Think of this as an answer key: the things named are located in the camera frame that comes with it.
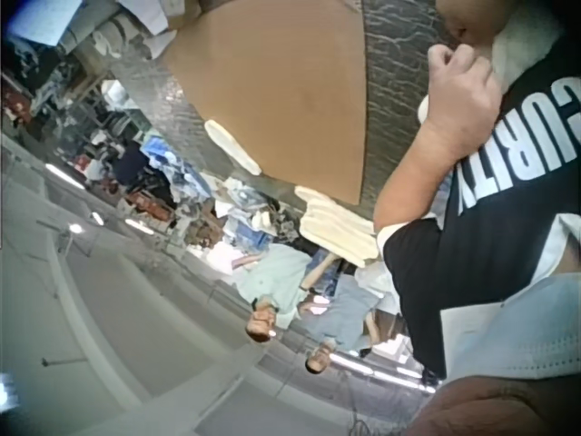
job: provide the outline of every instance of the sleeve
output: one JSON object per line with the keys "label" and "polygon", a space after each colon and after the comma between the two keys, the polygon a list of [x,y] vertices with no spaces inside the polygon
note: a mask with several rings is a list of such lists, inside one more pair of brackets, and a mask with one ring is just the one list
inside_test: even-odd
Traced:
{"label": "sleeve", "polygon": [[366,348],[371,348],[371,338],[367,334],[362,334],[359,339],[355,341],[353,351],[358,352],[359,350],[364,350]]}
{"label": "sleeve", "polygon": [[438,256],[441,231],[435,218],[386,227],[378,234],[379,250],[399,296],[425,289]]}

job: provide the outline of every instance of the fluorescent light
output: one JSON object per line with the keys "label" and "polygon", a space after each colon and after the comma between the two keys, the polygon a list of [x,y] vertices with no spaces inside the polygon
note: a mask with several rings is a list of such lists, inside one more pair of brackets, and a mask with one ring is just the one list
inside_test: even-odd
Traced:
{"label": "fluorescent light", "polygon": [[144,232],[146,234],[150,234],[151,235],[151,234],[154,234],[155,233],[152,229],[150,229],[146,225],[143,225],[142,223],[138,223],[135,220],[132,220],[132,219],[129,219],[128,218],[128,219],[125,220],[125,222],[127,224],[131,225],[133,228],[135,228],[135,229],[137,229],[137,230],[139,230],[141,232]]}
{"label": "fluorescent light", "polygon": [[317,303],[317,304],[329,304],[330,300],[328,300],[327,298],[323,297],[322,295],[315,295],[315,298],[313,299],[313,302]]}
{"label": "fluorescent light", "polygon": [[415,371],[406,370],[405,368],[398,367],[398,372],[400,374],[408,375],[409,377],[413,377],[414,379],[421,379],[421,374],[419,374]]}
{"label": "fluorescent light", "polygon": [[79,233],[83,232],[83,227],[81,227],[81,225],[79,225],[79,224],[73,223],[73,224],[69,224],[69,230],[72,233],[79,234]]}
{"label": "fluorescent light", "polygon": [[82,186],[80,183],[78,183],[73,177],[71,177],[69,174],[59,170],[58,168],[56,168],[53,164],[51,163],[47,163],[45,165],[46,169],[48,171],[50,171],[51,173],[53,173],[54,175],[56,175],[57,177],[63,179],[65,182],[70,183],[72,186],[79,188],[79,189],[83,189],[84,190],[84,186]]}
{"label": "fluorescent light", "polygon": [[409,380],[403,380],[403,379],[400,379],[399,377],[394,377],[393,375],[386,374],[385,372],[375,371],[375,372],[373,372],[373,375],[375,377],[377,377],[378,379],[384,380],[386,382],[392,382],[392,383],[399,384],[401,386],[407,386],[409,388],[419,389],[419,385],[417,383],[414,383],[413,381],[409,381]]}
{"label": "fluorescent light", "polygon": [[0,383],[0,407],[6,406],[8,403],[8,392],[3,383]]}
{"label": "fluorescent light", "polygon": [[360,372],[365,375],[373,374],[373,370],[369,366],[361,365],[360,363],[356,363],[354,361],[350,361],[349,359],[345,359],[334,352],[330,355],[330,359],[337,363],[338,365],[345,366],[350,370]]}
{"label": "fluorescent light", "polygon": [[93,217],[93,219],[95,220],[95,222],[99,225],[104,225],[105,221],[103,221],[103,218],[101,218],[101,215],[97,212],[93,212],[91,213],[91,216]]}

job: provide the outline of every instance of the fingers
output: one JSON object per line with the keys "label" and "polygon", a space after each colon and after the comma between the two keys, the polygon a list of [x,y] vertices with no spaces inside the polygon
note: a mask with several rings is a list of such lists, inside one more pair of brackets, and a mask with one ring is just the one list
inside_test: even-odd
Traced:
{"label": "fingers", "polygon": [[462,44],[454,52],[448,63],[450,71],[455,73],[465,73],[476,61],[476,52],[470,45]]}
{"label": "fingers", "polygon": [[481,80],[482,83],[485,84],[492,74],[492,64],[486,57],[480,56],[476,61],[474,61],[472,68],[470,68],[470,73],[473,74],[477,80]]}
{"label": "fingers", "polygon": [[454,52],[445,45],[432,45],[428,50],[428,66],[430,74],[444,68]]}

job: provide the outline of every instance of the hand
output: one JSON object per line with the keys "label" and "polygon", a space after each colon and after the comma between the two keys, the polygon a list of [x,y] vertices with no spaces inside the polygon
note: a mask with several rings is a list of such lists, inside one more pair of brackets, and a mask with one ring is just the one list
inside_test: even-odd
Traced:
{"label": "hand", "polygon": [[428,52],[429,108],[422,130],[453,162],[473,154],[485,143],[500,112],[502,92],[484,57],[469,45],[452,52],[434,45]]}

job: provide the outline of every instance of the cardboard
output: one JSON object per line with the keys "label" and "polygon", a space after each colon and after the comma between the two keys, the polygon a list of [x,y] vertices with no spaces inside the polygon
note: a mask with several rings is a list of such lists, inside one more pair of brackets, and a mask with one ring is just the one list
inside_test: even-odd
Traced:
{"label": "cardboard", "polygon": [[344,1],[229,2],[183,27],[164,62],[267,175],[359,203],[365,44]]}

